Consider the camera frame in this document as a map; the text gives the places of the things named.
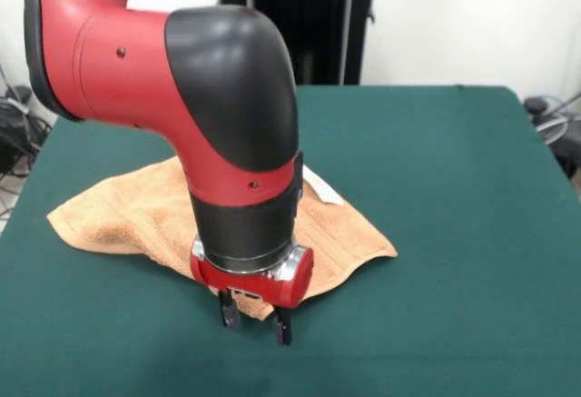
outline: green table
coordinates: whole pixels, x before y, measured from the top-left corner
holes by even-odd
[[[300,125],[397,260],[301,306],[289,349],[230,332],[205,288],[57,238],[58,204],[172,155],[59,121],[0,239],[0,395],[581,395],[581,205],[513,94],[306,87]]]

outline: towel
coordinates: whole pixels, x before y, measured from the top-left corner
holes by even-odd
[[[69,245],[87,252],[144,253],[192,278],[197,234],[185,175],[177,157],[98,183],[65,202],[48,220]],[[295,234],[315,256],[306,298],[330,291],[378,257],[396,257],[391,243],[349,203],[323,203],[305,183]],[[272,306],[236,295],[241,312],[264,320]]]

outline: red robot arm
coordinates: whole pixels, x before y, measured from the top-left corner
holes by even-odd
[[[182,161],[198,224],[194,278],[221,290],[231,327],[231,291],[273,303],[289,343],[286,309],[306,293],[313,256],[292,235],[302,155],[281,35],[245,7],[164,14],[126,4],[25,0],[34,92],[70,120],[163,135]]]

